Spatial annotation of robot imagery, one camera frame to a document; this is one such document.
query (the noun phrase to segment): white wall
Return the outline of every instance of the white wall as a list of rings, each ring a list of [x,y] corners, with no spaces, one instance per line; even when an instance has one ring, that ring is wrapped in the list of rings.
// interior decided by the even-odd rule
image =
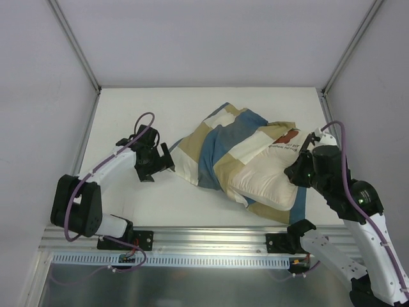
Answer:
[[[329,95],[353,175],[372,183],[409,271],[409,1],[386,1]]]
[[[17,306],[95,92],[46,1],[0,1],[0,305]]]
[[[322,88],[373,0],[60,0],[102,86]]]

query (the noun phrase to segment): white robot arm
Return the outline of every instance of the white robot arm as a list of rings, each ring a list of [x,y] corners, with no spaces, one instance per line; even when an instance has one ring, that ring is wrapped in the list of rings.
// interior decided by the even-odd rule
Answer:
[[[159,155],[156,139],[157,130],[141,125],[138,134],[118,141],[113,153],[90,171],[77,177],[64,175],[59,179],[50,220],[65,229],[67,240],[71,242],[80,235],[98,235],[120,238],[128,244],[133,242],[132,222],[104,214],[102,194],[126,169],[135,168],[140,181],[152,182],[152,174],[174,168],[165,143],[160,145],[164,154]],[[69,237],[68,230],[78,236]]]
[[[289,226],[285,238],[277,236],[275,251],[314,255],[343,282],[354,306],[409,306],[409,278],[390,240],[376,190],[350,177],[345,152],[330,134],[316,130],[307,140],[284,172],[295,185],[323,195],[351,231],[366,267],[334,247],[308,220]],[[311,151],[306,149],[310,143],[315,145]]]

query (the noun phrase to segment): metal frame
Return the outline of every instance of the metal frame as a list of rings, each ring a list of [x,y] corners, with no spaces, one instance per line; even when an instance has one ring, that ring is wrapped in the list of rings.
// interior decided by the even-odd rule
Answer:
[[[97,93],[100,92],[101,90],[101,85],[99,84],[98,80],[95,77],[95,74],[93,73],[87,58],[85,57],[72,29],[70,24],[68,23],[59,3],[58,0],[47,0],[51,11],[55,18],[57,19],[59,25],[61,26],[61,29],[63,30],[63,33],[68,40],[68,43],[71,45],[72,50],[74,51],[75,55],[77,56],[77,59],[79,63],[81,64],[82,68],[84,69],[85,74],[87,75],[89,81],[91,82],[92,86],[94,87],[95,91]]]
[[[348,63],[348,60],[351,58],[354,50],[357,48],[359,42],[361,41],[362,37],[365,35],[366,31],[368,30],[375,16],[378,14],[379,9],[381,8],[384,2],[385,0],[374,0],[373,1],[371,7],[369,8],[364,19],[360,23],[358,29],[353,35],[343,55],[341,56],[341,59],[339,59],[334,71],[332,72],[330,76],[330,79],[328,80],[327,84],[324,86],[324,89],[323,89],[324,97],[328,95],[328,92],[331,90],[331,87],[336,82],[337,78],[339,77],[339,74],[343,71],[343,68],[345,67],[345,65]]]
[[[351,58],[354,50],[361,41],[368,27],[371,25],[376,14],[379,12],[385,0],[374,0],[366,16],[361,22],[359,28],[355,32],[353,38],[349,42],[341,59],[338,61],[332,75],[328,79],[327,84],[322,90],[318,90],[323,114],[327,122],[333,120],[330,105],[327,100],[328,92],[336,82],[339,74]],[[90,67],[87,58],[85,57],[71,27],[63,13],[58,0],[47,0],[51,8],[51,12],[55,16],[64,35],[66,36],[70,46],[72,47],[77,59],[79,60],[85,74],[87,75],[92,87],[96,91],[96,98],[93,102],[91,114],[88,119],[88,124],[82,141],[73,164],[72,173],[77,173],[81,168],[86,145],[93,119],[98,105],[100,91],[102,89],[97,78],[95,77],[92,68]],[[331,133],[336,136],[338,133],[332,128]],[[153,230],[155,232],[155,247],[151,255],[196,255],[196,256],[248,256],[253,259],[262,259],[267,255],[265,246],[266,233],[284,233],[286,227],[245,227],[245,228],[173,228],[173,227],[144,227],[143,230]],[[349,257],[359,259],[360,253],[351,236],[351,233],[344,226],[333,227],[318,227],[318,229],[326,235],[329,240],[336,245],[341,251]],[[24,287],[22,296],[20,297],[19,306],[38,306],[45,280],[49,271],[50,264],[54,259],[54,252],[67,251],[69,253],[92,253],[101,255],[102,251],[96,249],[95,238],[80,238],[75,244],[67,242],[60,228],[48,226],[45,229],[39,252],[34,260],[33,270],[29,273],[29,277]],[[300,255],[274,255],[288,259],[289,257]]]
[[[126,267],[128,263],[121,259],[121,253],[84,253],[84,252],[55,252],[52,258],[54,264],[82,264],[82,265],[111,265]],[[143,256],[137,254],[131,257],[136,264],[143,261]],[[222,267],[234,269],[289,269],[289,257],[283,256],[203,256],[203,255],[150,255],[144,267]]]

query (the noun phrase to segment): pillow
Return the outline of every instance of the pillow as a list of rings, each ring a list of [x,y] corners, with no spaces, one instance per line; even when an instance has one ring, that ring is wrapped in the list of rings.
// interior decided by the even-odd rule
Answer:
[[[298,157],[308,132],[291,129],[264,149],[231,181],[231,188],[247,198],[277,210],[290,210],[297,186],[289,182],[284,170]]]
[[[305,217],[305,189],[283,171],[297,159],[306,135],[293,122],[268,123],[226,103],[170,151],[176,174],[191,184],[223,190],[249,211],[290,224]]]

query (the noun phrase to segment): pillowcase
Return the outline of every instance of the pillowcase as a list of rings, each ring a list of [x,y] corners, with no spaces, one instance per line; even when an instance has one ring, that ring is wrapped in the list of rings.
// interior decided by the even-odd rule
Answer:
[[[298,158],[308,132],[291,129],[255,156],[231,181],[231,188],[247,198],[277,210],[290,210],[297,186],[289,182],[284,170]]]
[[[176,174],[191,184],[223,190],[249,211],[290,224],[305,218],[305,189],[291,184],[284,169],[307,135],[293,122],[268,123],[226,103],[170,151]]]

